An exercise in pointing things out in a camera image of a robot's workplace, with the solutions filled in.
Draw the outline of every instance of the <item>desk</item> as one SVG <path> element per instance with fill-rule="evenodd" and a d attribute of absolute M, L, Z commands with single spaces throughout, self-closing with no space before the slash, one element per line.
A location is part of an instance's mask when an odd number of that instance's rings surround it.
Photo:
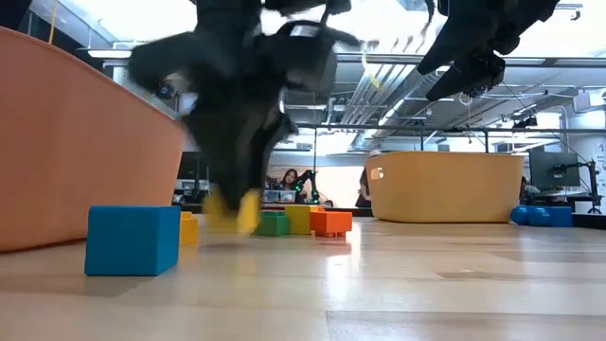
<path fill-rule="evenodd" d="M 591 195 L 582 191 L 538 194 L 526 199 L 528 206 L 570 206 L 573 213 L 577 202 L 592 202 Z"/>

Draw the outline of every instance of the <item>cable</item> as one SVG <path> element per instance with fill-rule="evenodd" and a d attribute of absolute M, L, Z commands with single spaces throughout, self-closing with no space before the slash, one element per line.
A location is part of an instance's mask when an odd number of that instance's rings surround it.
<path fill-rule="evenodd" d="M 381 90 L 383 88 L 383 85 L 381 84 L 380 81 L 377 80 L 375 75 L 373 75 L 372 72 L 370 72 L 370 70 L 368 69 L 368 61 L 366 60 L 366 48 L 367 48 L 367 43 L 364 42 L 364 44 L 362 45 L 362 68 L 364 69 L 364 71 L 366 72 L 368 77 L 370 78 L 370 82 L 372 82 L 372 85 L 374 85 L 377 88 L 377 90 Z"/>
<path fill-rule="evenodd" d="M 543 96 L 544 93 L 538 94 L 523 94 L 521 96 L 514 97 L 512 95 L 502 95 L 502 94 L 484 94 L 482 95 L 482 99 L 499 99 L 499 100 L 517 100 L 517 99 L 532 99 L 537 96 Z"/>
<path fill-rule="evenodd" d="M 468 101 L 464 101 L 464 100 L 463 100 L 463 93 L 460 93 L 460 94 L 458 95 L 458 101 L 459 101 L 461 104 L 465 105 L 466 107 L 469 107 L 470 105 L 472 105 L 473 99 L 472 99 L 471 97 L 469 97 L 469 96 L 467 96 L 467 99 L 468 99 Z"/>
<path fill-rule="evenodd" d="M 53 44 L 53 38 L 55 38 L 55 24 L 57 23 L 57 7 L 59 6 L 59 0 L 53 1 L 53 16 L 50 18 L 50 34 L 48 35 L 48 43 Z"/>
<path fill-rule="evenodd" d="M 522 107 L 523 107 L 523 109 L 524 109 L 524 110 L 528 110 L 528 109 L 529 109 L 529 108 L 528 108 L 528 106 L 526 106 L 526 105 L 525 105 L 525 104 L 524 104 L 524 103 L 523 103 L 523 102 L 522 102 L 522 101 L 521 101 L 521 100 L 518 98 L 518 96 L 517 96 L 517 95 L 516 95 L 516 94 L 513 92 L 513 90 L 511 90 L 511 88 L 510 88 L 510 87 L 509 87 L 509 86 L 508 86 L 508 85 L 507 85 L 507 84 L 506 84 L 504 81 L 501 81 L 501 83 L 503 83 L 503 85 L 505 85 L 505 87 L 506 87 L 506 88 L 509 90 L 509 92 L 510 92 L 510 93 L 511 93 L 511 94 L 512 94 L 512 95 L 513 95 L 515 98 L 517 98 L 517 99 L 518 99 L 518 101 L 520 102 L 520 104 L 522 104 Z M 582 160 L 582 162 L 583 162 L 583 163 L 587 163 L 587 160 L 586 160 L 586 159 L 585 159 L 585 158 L 584 158 L 584 157 L 583 157 L 583 156 L 582 156 L 582 155 L 581 155 L 579 152 L 575 151 L 575 150 L 574 150 L 572 147 L 570 147 L 570 145 L 569 145 L 569 144 L 567 144 L 567 143 L 566 143 L 566 142 L 563 140 L 563 138 L 561 138 L 560 136 L 558 136 L 558 135 L 557 135 L 557 134 L 555 134 L 555 133 L 551 133 L 551 134 L 552 134 L 552 135 L 553 135 L 553 136 L 554 136 L 554 137 L 555 137 L 557 140 L 559 140 L 559 141 L 560 141 L 560 143 L 561 143 L 563 146 L 565 146 L 566 148 L 568 148 L 568 150 L 570 150 L 572 153 L 576 154 L 576 155 L 577 155 L 577 157 L 578 157 L 578 158 L 580 158 L 580 159 Z M 587 185 L 587 183 L 585 182 L 585 180 L 583 180 L 583 178 L 579 177 L 579 180 L 580 180 L 580 181 L 581 181 L 581 183 L 584 185 L 584 189 L 585 189 L 585 190 L 587 190 L 587 191 L 591 191 L 591 190 L 589 190 L 590 186 L 589 186 L 589 185 Z"/>
<path fill-rule="evenodd" d="M 549 93 L 549 95 L 551 95 L 553 97 L 563 98 L 563 99 L 573 99 L 575 97 L 572 95 L 560 95 L 560 94 L 552 94 L 552 93 Z"/>

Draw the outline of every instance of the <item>computer monitor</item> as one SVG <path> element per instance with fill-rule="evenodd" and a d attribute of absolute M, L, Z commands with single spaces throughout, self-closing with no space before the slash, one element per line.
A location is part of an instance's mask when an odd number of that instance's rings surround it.
<path fill-rule="evenodd" d="M 207 177 L 206 162 L 200 152 L 183 152 L 177 179 L 206 180 Z"/>
<path fill-rule="evenodd" d="M 563 165 L 577 165 L 575 153 L 547 153 L 530 151 L 530 181 L 540 189 L 580 186 L 579 167 L 558 170 Z"/>

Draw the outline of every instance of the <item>person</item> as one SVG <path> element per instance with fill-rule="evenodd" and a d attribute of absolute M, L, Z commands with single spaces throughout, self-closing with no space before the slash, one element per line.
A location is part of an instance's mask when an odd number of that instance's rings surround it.
<path fill-rule="evenodd" d="M 526 180 L 526 177 L 523 176 L 522 182 L 520 183 L 520 200 L 523 201 L 523 200 L 527 199 L 528 197 L 531 197 L 531 196 L 539 194 L 539 193 L 541 193 L 541 191 L 538 188 L 536 188 L 532 185 L 529 185 Z"/>
<path fill-rule="evenodd" d="M 0 5 L 0 27 L 19 30 L 32 0 L 3 0 Z"/>
<path fill-rule="evenodd" d="M 368 154 L 368 158 L 381 155 L 380 151 L 374 150 Z M 356 207 L 358 208 L 371 208 L 370 202 L 370 187 L 368 186 L 368 177 L 366 176 L 366 167 L 362 170 L 360 175 L 360 189 L 358 190 L 358 200 L 356 201 Z"/>
<path fill-rule="evenodd" d="M 284 176 L 282 177 L 282 181 L 280 185 L 284 190 L 296 190 L 296 182 L 299 178 L 299 174 L 295 169 L 289 169 L 284 172 Z M 298 204 L 305 203 L 305 199 L 307 198 L 307 192 L 304 189 L 301 189 L 295 197 L 294 201 Z"/>
<path fill-rule="evenodd" d="M 298 179 L 299 174 L 295 169 L 289 169 L 284 172 L 284 176 L 282 176 L 282 181 L 280 184 L 284 188 L 284 190 L 295 190 L 296 187 L 296 179 Z"/>

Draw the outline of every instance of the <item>green foam block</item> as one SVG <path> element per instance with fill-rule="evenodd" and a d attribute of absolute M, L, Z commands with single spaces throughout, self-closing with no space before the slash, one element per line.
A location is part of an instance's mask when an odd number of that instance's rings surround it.
<path fill-rule="evenodd" d="M 255 230 L 255 235 L 263 237 L 280 237 L 291 234 L 291 222 L 284 212 L 280 214 L 265 214 L 270 212 L 262 212 L 261 224 Z"/>

